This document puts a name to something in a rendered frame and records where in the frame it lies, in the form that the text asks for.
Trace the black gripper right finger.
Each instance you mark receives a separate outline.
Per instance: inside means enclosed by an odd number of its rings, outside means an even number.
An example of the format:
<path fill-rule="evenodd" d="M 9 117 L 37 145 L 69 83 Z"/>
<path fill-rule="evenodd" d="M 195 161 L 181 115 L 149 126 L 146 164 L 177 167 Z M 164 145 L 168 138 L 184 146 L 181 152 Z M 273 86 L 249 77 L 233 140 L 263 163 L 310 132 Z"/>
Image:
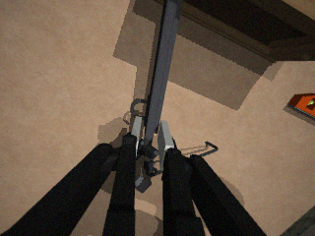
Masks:
<path fill-rule="evenodd" d="M 160 120 L 157 146 L 163 236 L 206 236 L 193 201 L 211 236 L 267 236 L 202 156 L 182 155 L 167 121 Z"/>

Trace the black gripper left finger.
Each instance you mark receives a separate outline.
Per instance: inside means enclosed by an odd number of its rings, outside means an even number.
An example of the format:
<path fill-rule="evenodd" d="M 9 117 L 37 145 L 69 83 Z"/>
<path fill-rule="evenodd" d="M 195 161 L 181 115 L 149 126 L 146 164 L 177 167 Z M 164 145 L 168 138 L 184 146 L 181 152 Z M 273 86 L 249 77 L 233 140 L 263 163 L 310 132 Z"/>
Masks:
<path fill-rule="evenodd" d="M 116 171 L 102 236 L 135 236 L 136 155 L 142 117 L 121 147 L 97 145 L 0 236 L 70 236 L 110 171 Z M 100 169 L 101 168 L 101 169 Z"/>

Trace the orange spirit level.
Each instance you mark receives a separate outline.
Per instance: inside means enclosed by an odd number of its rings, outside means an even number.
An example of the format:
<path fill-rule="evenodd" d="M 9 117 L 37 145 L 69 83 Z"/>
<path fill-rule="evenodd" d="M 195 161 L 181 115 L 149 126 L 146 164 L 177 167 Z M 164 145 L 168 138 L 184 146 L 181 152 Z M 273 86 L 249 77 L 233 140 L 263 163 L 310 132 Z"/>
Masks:
<path fill-rule="evenodd" d="M 315 119 L 315 93 L 295 94 L 287 105 Z"/>

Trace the brown wooden cabinet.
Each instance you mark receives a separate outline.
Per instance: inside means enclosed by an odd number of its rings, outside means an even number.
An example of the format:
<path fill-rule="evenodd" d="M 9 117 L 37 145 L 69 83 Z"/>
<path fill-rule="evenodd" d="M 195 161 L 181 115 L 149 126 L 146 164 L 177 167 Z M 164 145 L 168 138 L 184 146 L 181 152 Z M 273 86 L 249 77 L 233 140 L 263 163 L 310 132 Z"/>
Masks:
<path fill-rule="evenodd" d="M 144 141 L 158 133 L 180 15 L 272 63 L 315 61 L 315 0 L 154 1 L 163 8 L 150 95 L 130 107 L 144 120 Z M 134 112 L 137 103 L 147 103 L 145 116 Z"/>

